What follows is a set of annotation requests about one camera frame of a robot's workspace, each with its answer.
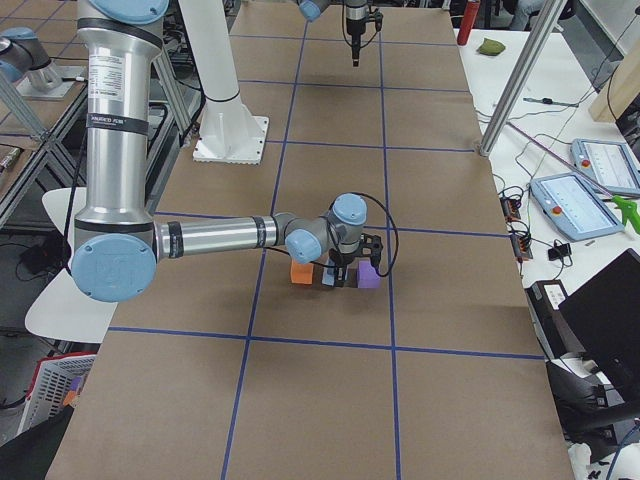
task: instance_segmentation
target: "plastic basket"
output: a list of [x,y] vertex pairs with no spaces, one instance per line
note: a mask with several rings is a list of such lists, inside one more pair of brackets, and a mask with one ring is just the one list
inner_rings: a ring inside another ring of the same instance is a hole
[[17,434],[56,415],[62,409],[71,381],[91,370],[95,358],[95,354],[72,353],[40,360],[27,392]]

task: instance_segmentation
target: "red bottle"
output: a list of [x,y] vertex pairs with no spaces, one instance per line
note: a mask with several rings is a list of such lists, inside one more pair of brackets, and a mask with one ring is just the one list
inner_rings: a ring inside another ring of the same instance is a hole
[[458,45],[467,44],[473,24],[476,22],[476,15],[478,15],[479,9],[480,0],[467,1],[467,6],[464,9],[464,17],[462,17],[462,25],[460,25],[460,31],[458,32]]

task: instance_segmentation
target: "blue joint cap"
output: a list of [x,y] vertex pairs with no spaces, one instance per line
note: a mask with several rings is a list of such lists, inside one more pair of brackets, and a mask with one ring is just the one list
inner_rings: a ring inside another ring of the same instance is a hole
[[137,237],[108,233],[88,240],[73,256],[71,276],[88,297],[121,302],[142,293],[156,273],[156,256]]
[[9,40],[37,40],[36,33],[28,27],[7,28],[4,32],[0,32],[1,37]]
[[169,0],[89,0],[100,13],[128,25],[148,25],[164,17]]
[[367,204],[353,193],[344,193],[333,202],[333,213],[348,225],[360,226],[367,221]]
[[20,72],[20,70],[10,63],[3,62],[2,60],[0,60],[0,74],[3,74],[4,77],[12,83],[17,82],[22,78],[22,72]]
[[322,255],[320,240],[307,230],[294,230],[284,241],[289,255],[298,263],[309,263]]
[[320,10],[320,7],[318,7],[318,5],[313,2],[313,0],[302,0],[302,2],[300,2],[299,8],[300,13],[302,13],[304,18],[306,18],[308,22],[313,22],[314,20],[320,18],[320,15],[322,15],[322,10]]

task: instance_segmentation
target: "computer monitor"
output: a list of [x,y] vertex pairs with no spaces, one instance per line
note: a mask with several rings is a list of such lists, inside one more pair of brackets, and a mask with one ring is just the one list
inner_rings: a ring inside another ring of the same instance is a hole
[[625,401],[640,399],[640,256],[627,249],[560,304],[587,354]]

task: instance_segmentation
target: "cardboard table surface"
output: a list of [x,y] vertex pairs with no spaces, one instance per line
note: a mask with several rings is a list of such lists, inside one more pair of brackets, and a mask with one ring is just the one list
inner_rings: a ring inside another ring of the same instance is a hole
[[[358,69],[340,15],[243,4],[264,159],[185,149],[156,220],[368,192],[400,228],[392,276],[334,290],[291,285],[271,251],[163,261],[118,307],[48,479],[572,478],[448,14],[385,9]],[[372,203],[368,229],[393,250]]]

